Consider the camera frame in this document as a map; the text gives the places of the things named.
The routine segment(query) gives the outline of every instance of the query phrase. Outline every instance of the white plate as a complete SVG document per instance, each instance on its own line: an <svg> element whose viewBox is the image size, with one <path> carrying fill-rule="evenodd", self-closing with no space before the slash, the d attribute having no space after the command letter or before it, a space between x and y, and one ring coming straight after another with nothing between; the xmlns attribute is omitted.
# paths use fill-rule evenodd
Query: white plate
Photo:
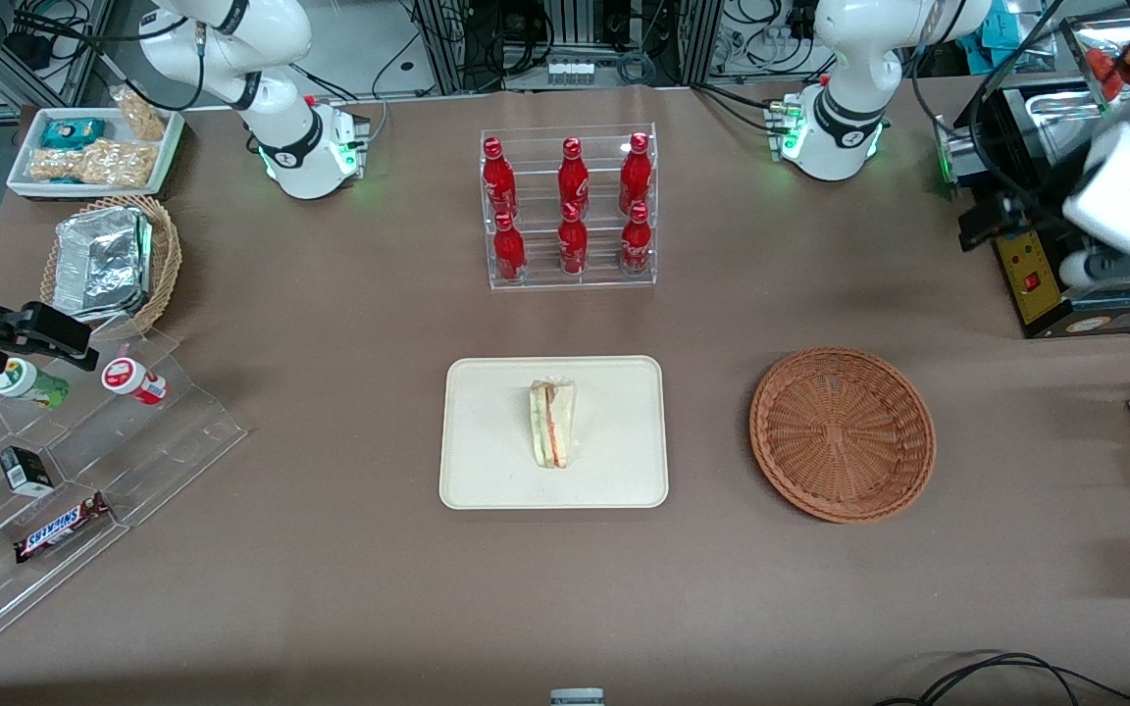
<svg viewBox="0 0 1130 706"><path fill-rule="evenodd" d="M574 381L566 469L539 469L530 385ZM447 371L438 496L453 509L655 508L669 495L660 366L646 356L462 358Z"/></svg>

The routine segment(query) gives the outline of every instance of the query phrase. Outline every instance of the red and white cup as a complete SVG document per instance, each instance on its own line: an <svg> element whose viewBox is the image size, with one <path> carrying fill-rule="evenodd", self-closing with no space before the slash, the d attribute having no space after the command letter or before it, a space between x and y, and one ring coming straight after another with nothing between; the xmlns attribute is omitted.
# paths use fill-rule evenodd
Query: red and white cup
<svg viewBox="0 0 1130 706"><path fill-rule="evenodd" d="M168 394L168 382L133 358L116 358L103 368L103 387L130 394L144 406L157 406Z"/></svg>

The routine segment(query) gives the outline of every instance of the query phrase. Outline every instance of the empty wicker basket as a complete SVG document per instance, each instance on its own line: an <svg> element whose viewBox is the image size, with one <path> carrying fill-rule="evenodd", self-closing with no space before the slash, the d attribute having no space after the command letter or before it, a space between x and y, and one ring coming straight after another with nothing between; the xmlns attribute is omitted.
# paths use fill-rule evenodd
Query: empty wicker basket
<svg viewBox="0 0 1130 706"><path fill-rule="evenodd" d="M112 206L137 206L151 219L151 299L133 316L139 331L147 331L165 313L181 269L181 241L165 207L151 197L107 197L88 204L81 212L108 209ZM41 277L41 299L50 304L55 298L55 263L59 241L50 247L46 271Z"/></svg>
<svg viewBox="0 0 1130 706"><path fill-rule="evenodd" d="M914 503L936 464L936 430L914 385L855 348L807 348L771 367L748 413L773 487L808 514L873 523Z"/></svg>

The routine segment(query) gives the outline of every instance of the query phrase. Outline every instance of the acrylic bottle rack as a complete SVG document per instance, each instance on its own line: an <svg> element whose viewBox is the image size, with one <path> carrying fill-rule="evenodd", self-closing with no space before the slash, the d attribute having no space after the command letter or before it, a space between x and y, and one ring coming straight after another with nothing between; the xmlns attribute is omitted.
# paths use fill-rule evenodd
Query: acrylic bottle rack
<svg viewBox="0 0 1130 706"><path fill-rule="evenodd" d="M171 354L176 343L168 337L154 330L140 333L129 319L115 319L94 332L90 346L99 350L93 374L62 361L44 368L70 384L62 406L43 410L0 398L0 451L18 446L36 452L55 483L37 499L17 495L0 468L0 631L246 436L225 407L176 365ZM165 399L142 406L104 390L99 372L118 356L138 359L163 376L168 383ZM103 493L111 513L17 564L12 542L95 491Z"/></svg>
<svg viewBox="0 0 1130 706"><path fill-rule="evenodd" d="M618 267L621 255L621 229L627 216L618 209L621 164L631 151L631 136L647 133L647 157L653 165L647 186L647 225L651 227L647 267L640 276L628 277ZM516 181L516 229L525 244L524 281L511 282L499 277L495 256L495 213L483 188L483 142L479 141L479 198L483 200L484 236L487 250L487 277L490 289L570 289L580 286L650 286L657 282L657 237L659 230L657 197L657 125L614 124L551 127L551 129L483 130L483 140L499 138L503 156ZM556 228L562 223L562 202L556 184L562 165L562 142L579 138L583 162L591 177L591 204L583 223L588 229L586 269L570 276L560 268L560 245Z"/></svg>

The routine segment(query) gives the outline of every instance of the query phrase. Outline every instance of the table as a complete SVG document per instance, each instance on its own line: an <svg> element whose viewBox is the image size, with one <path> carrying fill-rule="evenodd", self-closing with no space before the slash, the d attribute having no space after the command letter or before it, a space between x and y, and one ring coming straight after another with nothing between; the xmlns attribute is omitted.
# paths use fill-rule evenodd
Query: table
<svg viewBox="0 0 1130 706"><path fill-rule="evenodd" d="M925 84L950 115L973 86ZM907 88L845 183L771 164L681 89L391 114L368 178L316 202L264 178L236 115L189 115L159 325L251 435L0 635L0 703L866 705L982 648L1130 691L1130 337L1019 338L992 254L956 245ZM662 140L658 285L490 294L479 131L632 121ZM0 303L35 296L75 210L8 197ZM888 522L799 513L750 456L762 372L817 345L873 350L932 411L932 481ZM662 365L668 502L444 508L449 365L575 354ZM1035 683L981 676L959 703Z"/></svg>

